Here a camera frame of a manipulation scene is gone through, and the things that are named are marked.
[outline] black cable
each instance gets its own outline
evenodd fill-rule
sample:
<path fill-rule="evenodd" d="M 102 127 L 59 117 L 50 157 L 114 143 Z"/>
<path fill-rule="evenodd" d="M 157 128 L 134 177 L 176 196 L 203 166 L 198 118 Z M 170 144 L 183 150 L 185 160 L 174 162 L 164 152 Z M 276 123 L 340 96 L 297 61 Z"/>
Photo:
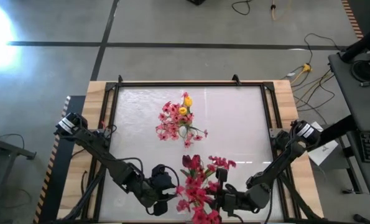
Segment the black cable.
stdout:
<path fill-rule="evenodd" d="M 88 172 L 84 170 L 83 176 L 81 177 L 81 195 L 84 195 L 84 177 L 86 173 Z"/>
<path fill-rule="evenodd" d="M 307 106 L 309 106 L 311 109 L 313 109 L 317 115 L 319 115 L 319 117 L 323 120 L 323 122 L 325 124 L 327 124 L 327 121 L 326 119 L 319 113 L 319 111 L 317 111 L 314 107 L 310 106 L 310 104 L 306 103 L 305 101 L 301 100 L 300 98 L 296 97 L 296 96 L 293 96 L 294 98 L 300 100 L 301 102 L 305 103 Z"/>
<path fill-rule="evenodd" d="M 240 223 L 244 223 L 243 219 L 239 215 L 232 214 L 231 216 L 238 218 L 240 220 Z"/>
<path fill-rule="evenodd" d="M 271 217 L 272 207 L 273 207 L 273 184 L 271 186 L 271 204 L 269 205 L 269 213 L 267 214 L 266 220 L 264 222 L 265 224 L 269 221 Z"/>
<path fill-rule="evenodd" d="M 248 15 L 249 14 L 249 12 L 250 12 L 250 10 L 251 10 L 251 7 L 249 6 L 249 3 L 251 2 L 252 0 L 245 0 L 245 1 L 238 1 L 238 2 L 235 2 L 235 3 L 233 3 L 232 4 L 232 9 L 233 10 L 235 10 L 238 14 L 241 14 L 241 15 L 243 15 L 243 16 L 246 16 L 246 15 Z M 246 13 L 242 13 L 242 12 L 240 12 L 239 10 L 237 10 L 235 7 L 234 7 L 234 5 L 235 4 L 240 4 L 240 3 L 246 3 L 247 4 L 247 8 L 248 8 L 248 10 L 247 10 L 247 12 Z"/>
<path fill-rule="evenodd" d="M 322 77 L 318 77 L 317 79 L 315 79 L 315 80 L 313 80 L 313 81 L 310 81 L 310 82 L 308 82 L 308 83 L 304 84 L 304 85 L 303 85 L 303 86 L 301 86 L 300 88 L 298 88 L 298 89 L 296 89 L 296 90 L 292 90 L 292 92 L 296 92 L 296 91 L 298 91 L 298 90 L 300 90 L 300 89 L 304 88 L 305 86 L 310 85 L 310 84 L 314 83 L 315 81 L 317 81 L 317 80 L 321 79 Z"/>
<path fill-rule="evenodd" d="M 322 76 L 321 78 L 320 78 L 320 81 L 319 81 L 319 85 L 318 86 L 316 86 L 316 88 L 312 91 L 312 94 L 309 96 L 309 98 L 308 98 L 308 100 L 306 101 L 306 103 L 309 103 L 309 100 L 312 98 L 312 96 L 313 96 L 313 94 L 317 91 L 317 89 L 320 87 L 320 88 L 323 88 L 322 87 L 322 85 L 321 85 L 321 81 L 324 79 L 324 77 L 325 77 L 325 75 L 324 76 Z M 330 79 L 332 79 L 334 77 L 334 75 L 332 75 L 332 76 L 330 76 L 329 78 L 327 78 L 325 81 L 324 81 L 324 83 L 326 83 L 328 80 L 330 80 Z M 303 106 L 306 106 L 306 104 L 304 104 L 304 105 L 301 105 L 301 106 L 297 106 L 297 108 L 301 108 L 301 107 L 303 107 Z"/>
<path fill-rule="evenodd" d="M 83 152 L 84 150 L 85 150 L 85 149 L 81 149 L 80 151 L 78 151 L 78 152 L 74 153 L 74 154 L 72 155 L 72 158 L 71 158 L 71 159 L 73 159 L 73 157 L 74 157 L 75 155 L 77 155 L 77 154 L 79 154 L 79 153 Z"/>
<path fill-rule="evenodd" d="M 9 137 L 9 136 L 19 136 L 22 139 L 22 149 L 24 149 L 24 147 L 25 147 L 25 145 L 24 145 L 24 138 L 20 134 L 3 134 L 2 136 L 0 136 L 0 138 L 2 138 L 2 137 Z"/>

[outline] cable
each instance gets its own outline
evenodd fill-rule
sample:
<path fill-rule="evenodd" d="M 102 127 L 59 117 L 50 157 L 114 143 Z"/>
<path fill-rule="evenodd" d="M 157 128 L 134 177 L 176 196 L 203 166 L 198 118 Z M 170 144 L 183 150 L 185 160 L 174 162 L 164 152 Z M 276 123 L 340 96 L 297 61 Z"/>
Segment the cable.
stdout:
<path fill-rule="evenodd" d="M 290 74 L 290 73 L 293 73 L 293 72 L 295 72 L 295 71 L 297 71 L 298 69 L 300 69 L 300 68 L 302 68 L 303 66 L 299 66 L 299 67 L 297 67 L 296 69 L 294 69 L 294 70 L 292 70 L 291 72 L 289 72 L 288 74 Z M 286 77 L 288 77 L 288 74 L 286 74 L 283 78 L 281 78 L 280 80 L 283 80 L 283 79 L 285 79 Z"/>
<path fill-rule="evenodd" d="M 313 96 L 313 94 L 316 92 L 316 90 L 319 88 L 319 87 L 321 87 L 321 81 L 327 76 L 327 74 L 328 74 L 328 72 L 329 71 L 327 71 L 321 78 L 320 78 L 320 81 L 317 83 L 315 83 L 315 84 L 313 84 L 301 97 L 300 97 L 300 100 L 313 88 L 313 87 L 315 87 L 317 84 L 319 84 L 313 91 L 312 91 L 312 94 L 309 96 L 309 99 L 306 101 L 306 103 L 309 103 L 309 100 L 310 100 L 310 98 Z M 325 80 L 325 82 L 327 82 L 329 79 L 331 79 L 332 77 L 333 77 L 334 75 L 332 75 L 330 78 L 327 78 L 326 80 Z"/>
<path fill-rule="evenodd" d="M 21 136 L 20 134 L 3 134 L 2 136 L 0 136 L 0 138 L 2 137 L 9 137 L 9 136 L 19 136 L 21 139 L 22 139 L 22 149 L 24 149 L 25 145 L 24 145 L 24 138 L 23 136 Z"/>
<path fill-rule="evenodd" d="M 310 106 L 308 103 L 306 103 L 305 101 L 301 100 L 300 98 L 296 97 L 296 96 L 293 96 L 294 98 L 300 100 L 301 102 L 305 103 L 307 106 L 309 106 L 310 108 L 313 108 L 313 110 L 316 112 L 317 115 L 319 115 L 319 117 L 323 120 L 323 122 L 325 124 L 327 124 L 327 121 L 326 119 L 319 113 L 319 111 L 317 111 L 314 107 Z"/>
<path fill-rule="evenodd" d="M 283 14 L 280 17 L 276 17 L 275 16 L 276 5 L 274 3 L 274 0 L 272 0 L 271 10 L 272 10 L 272 19 L 273 19 L 273 21 L 278 21 L 279 19 L 283 18 L 286 15 L 286 13 L 290 11 L 291 4 L 292 4 L 292 0 L 289 0 L 289 3 L 287 3 L 287 8 L 283 12 Z"/>
<path fill-rule="evenodd" d="M 77 154 L 79 154 L 79 153 L 83 152 L 84 150 L 85 150 L 85 149 L 81 149 L 80 151 L 78 151 L 78 152 L 74 153 L 74 154 L 72 155 L 72 158 L 71 158 L 71 159 L 73 159 L 73 157 L 74 157 L 75 155 L 77 155 Z"/>
<path fill-rule="evenodd" d="M 265 224 L 269 221 L 269 219 L 271 217 L 272 207 L 273 207 L 273 184 L 271 185 L 271 204 L 269 205 L 269 212 L 268 212 L 266 220 L 264 222 Z"/>
<path fill-rule="evenodd" d="M 249 14 L 249 12 L 250 12 L 250 10 L 251 10 L 251 7 L 249 6 L 249 3 L 250 3 L 251 1 L 252 1 L 252 0 L 245 0 L 245 1 L 238 1 L 238 2 L 235 2 L 235 3 L 233 3 L 233 4 L 232 4 L 232 9 L 233 9 L 233 10 L 235 10 L 238 14 L 243 15 L 243 16 L 246 16 L 246 15 L 248 15 L 248 14 Z M 246 3 L 246 4 L 247 4 L 247 8 L 248 8 L 248 10 L 247 10 L 247 12 L 246 12 L 246 13 L 242 13 L 242 12 L 240 12 L 239 10 L 237 10 L 237 9 L 234 7 L 234 5 L 235 5 L 235 4 L 240 4 L 240 3 Z"/>
<path fill-rule="evenodd" d="M 327 78 L 327 79 L 325 80 L 325 82 L 327 82 L 329 79 L 333 78 L 333 76 L 334 76 L 334 75 L 332 75 L 330 78 Z M 319 107 L 323 106 L 324 104 L 326 104 L 327 102 L 329 102 L 330 100 L 332 100 L 332 99 L 335 97 L 335 93 L 333 93 L 333 92 L 332 92 L 332 91 L 330 91 L 330 90 L 325 89 L 325 88 L 321 85 L 321 81 L 319 82 L 319 86 L 318 86 L 318 87 L 321 87 L 323 90 L 327 91 L 328 93 L 331 93 L 331 94 L 332 94 L 332 96 L 331 96 L 328 100 L 324 101 L 323 103 L 321 103 L 321 104 L 320 104 L 320 105 L 318 105 L 318 106 L 314 106 L 313 108 L 305 109 L 305 110 L 299 110 L 299 111 L 309 111 L 309 110 L 314 110 L 314 109 L 316 109 L 316 108 L 319 108 Z"/>
<path fill-rule="evenodd" d="M 81 177 L 81 195 L 84 195 L 84 177 L 88 172 L 84 170 L 83 176 Z"/>

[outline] desk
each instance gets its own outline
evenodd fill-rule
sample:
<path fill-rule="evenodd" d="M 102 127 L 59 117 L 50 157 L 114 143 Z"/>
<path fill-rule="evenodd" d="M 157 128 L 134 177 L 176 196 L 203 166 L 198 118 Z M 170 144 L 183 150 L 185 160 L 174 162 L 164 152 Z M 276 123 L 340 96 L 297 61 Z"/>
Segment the desk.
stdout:
<path fill-rule="evenodd" d="M 274 88 L 277 98 L 277 104 L 279 106 L 279 112 L 281 116 L 281 121 L 283 128 L 289 129 L 291 121 L 298 118 L 297 110 L 295 107 L 294 99 L 292 97 L 292 90 L 290 87 L 290 83 L 287 80 L 275 80 Z M 85 97 L 85 102 L 83 104 L 82 109 L 82 116 L 84 116 L 88 120 L 88 128 L 96 129 L 98 127 L 99 117 L 101 113 L 102 101 L 104 96 L 106 82 L 90 82 L 88 87 L 88 91 Z M 68 97 L 68 100 L 65 103 L 65 107 L 62 113 L 62 116 L 66 115 L 67 109 L 69 109 L 71 105 L 71 100 L 73 97 Z M 109 97 L 108 101 L 108 109 L 105 117 L 105 121 L 109 119 L 109 111 L 111 107 L 111 100 L 113 97 Z M 268 101 L 269 107 L 272 106 L 272 102 Z M 272 123 L 275 124 L 275 119 L 273 114 L 271 115 Z M 52 156 L 53 159 L 50 161 L 49 168 L 47 171 L 47 176 L 45 178 L 45 183 L 43 185 L 43 189 L 41 192 L 41 197 L 39 200 L 39 204 L 37 207 L 37 211 L 35 213 L 34 223 L 45 221 L 45 217 L 50 216 L 51 211 L 55 210 L 56 208 L 52 208 L 50 205 L 46 204 L 47 194 L 53 186 L 50 184 L 53 177 L 53 172 L 55 172 L 54 167 L 57 165 L 54 164 L 55 157 L 58 156 L 58 146 L 61 144 L 67 144 L 66 141 L 59 141 L 59 138 L 56 137 L 56 141 L 54 147 L 52 149 Z M 81 150 L 80 147 L 73 146 L 72 153 L 76 153 Z M 91 164 L 91 155 L 88 154 L 86 151 L 81 152 L 80 154 L 76 155 L 70 162 L 68 166 L 67 177 L 64 183 L 64 189 L 61 195 L 61 200 L 59 200 L 58 210 L 57 210 L 57 218 L 62 218 L 69 211 L 73 208 L 73 206 L 77 203 L 77 201 L 81 197 L 80 185 L 81 185 L 81 178 L 83 175 L 84 170 L 89 170 Z M 320 205 L 320 200 L 318 197 L 317 188 L 315 185 L 315 180 L 313 178 L 312 168 L 310 166 L 310 162 L 308 156 L 304 154 L 303 156 L 299 157 L 292 163 L 292 173 L 294 176 L 294 182 L 297 190 L 299 191 L 300 195 L 306 201 L 306 203 L 311 207 L 311 209 L 319 216 L 323 217 L 323 212 Z M 91 197 L 91 204 L 88 216 L 92 217 L 93 215 L 93 208 L 95 207 L 95 193 L 94 191 L 93 196 Z M 294 217 L 294 211 L 292 211 L 292 202 L 288 194 L 286 194 L 286 202 L 289 208 L 290 217 Z"/>
<path fill-rule="evenodd" d="M 357 131 L 370 132 L 370 88 L 361 88 L 351 75 L 351 63 L 344 63 L 338 54 L 328 57 L 331 69 L 349 107 L 351 115 L 325 129 L 321 134 L 321 143 L 347 135 L 351 152 L 358 162 L 361 173 L 370 191 L 370 163 L 362 161 L 361 143 Z M 360 54 L 354 60 L 369 60 L 370 54 Z"/>

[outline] black metal frame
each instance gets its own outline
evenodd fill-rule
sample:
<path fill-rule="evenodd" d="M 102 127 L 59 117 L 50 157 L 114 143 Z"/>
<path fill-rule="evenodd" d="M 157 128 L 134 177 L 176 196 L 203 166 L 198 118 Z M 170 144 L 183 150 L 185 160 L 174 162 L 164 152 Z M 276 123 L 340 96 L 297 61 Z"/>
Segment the black metal frame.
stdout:
<path fill-rule="evenodd" d="M 98 128 L 102 128 L 101 122 L 105 119 L 106 109 L 107 109 L 107 103 L 109 99 L 109 92 L 114 90 L 114 96 L 113 96 L 113 102 L 110 112 L 110 119 L 109 119 L 109 125 L 113 125 L 114 117 L 115 117 L 115 111 L 117 107 L 117 101 L 118 101 L 118 93 L 119 93 L 119 87 L 167 87 L 167 86 L 189 86 L 189 87 L 195 87 L 195 86 L 258 86 L 261 89 L 261 95 L 262 95 L 262 102 L 264 104 L 264 112 L 266 117 L 266 125 L 267 125 L 267 134 L 269 134 L 269 129 L 271 128 L 281 128 L 282 122 L 280 118 L 279 113 L 279 106 L 277 104 L 277 98 L 274 91 L 274 84 L 273 82 L 246 82 L 242 83 L 239 81 L 239 78 L 237 75 L 233 76 L 233 79 L 235 82 L 123 82 L 123 79 L 121 76 L 119 76 L 119 81 L 117 83 L 109 82 L 106 84 L 104 97 L 103 97 L 103 103 L 102 103 L 102 109 L 101 114 L 99 117 L 99 125 Z M 269 105 L 267 102 L 267 95 L 266 90 L 269 90 L 271 93 L 271 100 L 273 104 L 273 110 L 274 110 L 274 116 L 277 123 L 277 127 L 272 126 L 271 121 L 271 115 L 269 111 Z M 272 156 L 273 159 L 275 159 L 278 156 L 278 152 L 273 150 L 272 148 Z M 96 159 L 92 159 L 91 167 L 90 167 L 90 175 L 88 179 L 88 185 L 93 180 L 93 177 L 96 172 Z M 291 183 L 294 184 L 294 178 L 292 176 L 291 168 L 288 168 L 286 170 L 287 177 L 290 179 Z M 279 196 L 280 196 L 280 205 L 282 207 L 284 221 L 288 220 L 289 217 L 289 210 L 287 208 L 287 203 L 285 201 L 285 194 L 284 194 L 284 185 L 281 180 L 277 179 L 277 185 L 279 190 Z M 101 183 L 99 183 L 98 191 L 96 194 L 96 203 L 95 203 L 95 209 L 93 212 L 93 218 L 94 222 L 99 221 L 99 212 L 101 208 L 101 199 L 103 195 L 103 185 L 104 185 L 104 178 L 102 179 Z M 295 212 L 295 218 L 300 218 L 300 209 L 298 205 L 295 203 L 295 201 L 292 199 L 292 203 L 294 206 L 294 212 Z M 81 219 L 87 220 L 88 219 L 88 210 L 89 210 L 89 204 L 90 202 L 87 201 L 86 205 L 83 208 L 83 212 L 81 214 Z"/>

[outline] wooden table frame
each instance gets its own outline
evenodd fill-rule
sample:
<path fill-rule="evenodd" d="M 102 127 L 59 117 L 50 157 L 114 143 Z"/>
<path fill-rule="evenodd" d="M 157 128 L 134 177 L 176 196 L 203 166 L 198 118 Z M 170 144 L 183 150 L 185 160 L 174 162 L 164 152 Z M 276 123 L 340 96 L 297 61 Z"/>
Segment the wooden table frame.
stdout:
<path fill-rule="evenodd" d="M 181 83 L 189 83 L 190 81 L 183 81 L 178 82 L 175 81 L 176 84 Z M 113 85 L 109 85 L 107 83 L 110 82 L 90 82 L 88 87 L 87 95 L 85 97 L 85 102 L 83 104 L 82 115 L 88 120 L 88 128 L 90 129 L 98 129 L 101 127 L 100 120 L 103 120 L 106 124 L 109 123 L 109 120 L 112 121 L 114 118 L 111 119 L 111 109 L 115 107 L 115 103 L 113 103 L 117 98 L 118 91 L 106 91 L 106 87 L 111 88 Z M 125 86 L 136 86 L 139 84 L 143 85 L 166 85 L 172 82 L 122 82 Z M 192 83 L 196 83 L 198 86 L 205 86 L 208 83 L 215 83 L 217 85 L 236 85 L 236 81 L 194 81 Z M 294 99 L 292 96 L 292 91 L 290 87 L 290 83 L 287 80 L 264 80 L 264 81 L 242 81 L 241 83 L 248 85 L 250 83 L 258 83 L 258 85 L 265 85 L 270 91 L 265 91 L 264 95 L 265 98 L 263 99 L 266 101 L 268 105 L 268 117 L 270 117 L 270 122 L 268 122 L 268 126 L 272 126 L 273 128 L 281 128 L 284 129 L 290 128 L 291 121 L 298 118 L 297 110 L 295 107 Z M 71 98 L 68 98 L 67 102 L 65 103 L 65 107 L 62 113 L 62 116 L 66 115 L 66 110 L 69 107 L 69 103 Z M 102 108 L 106 108 L 105 114 L 101 114 Z M 57 157 L 57 151 L 62 144 L 59 141 L 58 136 L 55 138 L 55 144 L 52 149 L 51 160 L 49 163 L 49 167 L 47 170 L 47 176 L 45 177 L 44 185 L 42 188 L 39 204 L 36 211 L 36 216 L 34 218 L 34 223 L 43 222 L 45 221 L 45 205 L 44 200 L 46 195 L 48 194 L 50 179 L 51 176 L 56 168 L 53 167 L 55 156 Z M 77 145 L 73 145 L 72 154 L 81 150 L 80 147 Z M 59 201 L 57 218 L 64 217 L 72 207 L 77 203 L 77 201 L 81 197 L 80 185 L 81 185 L 81 178 L 83 176 L 83 171 L 86 170 L 89 174 L 94 175 L 95 170 L 99 169 L 98 162 L 95 162 L 94 165 L 94 172 L 90 173 L 92 157 L 86 151 L 80 153 L 76 157 L 74 157 L 71 161 L 69 161 L 69 166 L 67 167 L 67 177 L 65 178 L 65 183 L 63 184 L 64 189 L 62 190 L 61 200 Z M 311 209 L 320 217 L 323 216 L 323 212 L 321 210 L 320 201 L 318 198 L 318 193 L 315 185 L 315 181 L 313 178 L 312 168 L 310 166 L 310 162 L 308 156 L 304 154 L 303 156 L 299 157 L 295 160 L 291 165 L 291 171 L 294 178 L 294 184 L 297 188 L 298 192 L 302 196 L 302 198 L 306 201 L 306 203 L 311 207 Z M 99 190 L 94 190 L 93 195 L 91 196 L 89 207 L 86 208 L 88 214 L 84 213 L 85 215 L 82 218 L 88 217 L 98 217 L 98 214 L 94 214 L 94 208 L 96 203 L 96 193 Z M 297 217 L 297 209 L 293 207 L 293 201 L 291 196 L 289 195 L 286 188 L 283 189 L 285 197 L 285 205 L 282 204 L 282 207 L 286 207 L 288 209 L 288 214 L 290 218 Z"/>

